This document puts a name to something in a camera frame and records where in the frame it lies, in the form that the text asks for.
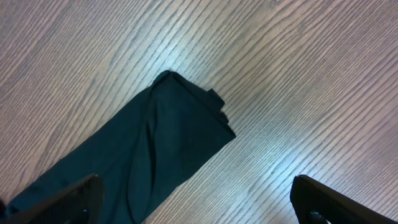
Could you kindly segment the black polo shirt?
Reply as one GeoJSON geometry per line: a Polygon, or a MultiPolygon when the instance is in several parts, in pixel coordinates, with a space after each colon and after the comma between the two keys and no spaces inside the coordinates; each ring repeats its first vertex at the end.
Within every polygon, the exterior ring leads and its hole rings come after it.
{"type": "Polygon", "coordinates": [[[141,223],[235,138],[223,100],[171,71],[157,76],[104,126],[14,197],[27,210],[80,179],[104,183],[100,223],[141,223]]]}

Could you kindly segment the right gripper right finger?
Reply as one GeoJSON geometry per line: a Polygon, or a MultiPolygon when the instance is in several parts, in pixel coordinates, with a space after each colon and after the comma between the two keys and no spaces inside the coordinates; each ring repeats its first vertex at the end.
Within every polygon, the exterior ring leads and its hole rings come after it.
{"type": "Polygon", "coordinates": [[[300,224],[397,224],[307,175],[294,177],[290,202],[300,224]]]}

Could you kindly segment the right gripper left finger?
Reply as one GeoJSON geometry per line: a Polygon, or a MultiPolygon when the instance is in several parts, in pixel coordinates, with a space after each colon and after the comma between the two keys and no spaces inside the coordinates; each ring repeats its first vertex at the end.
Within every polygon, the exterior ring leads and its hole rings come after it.
{"type": "Polygon", "coordinates": [[[103,201],[103,181],[92,174],[1,224],[97,224],[103,201]]]}

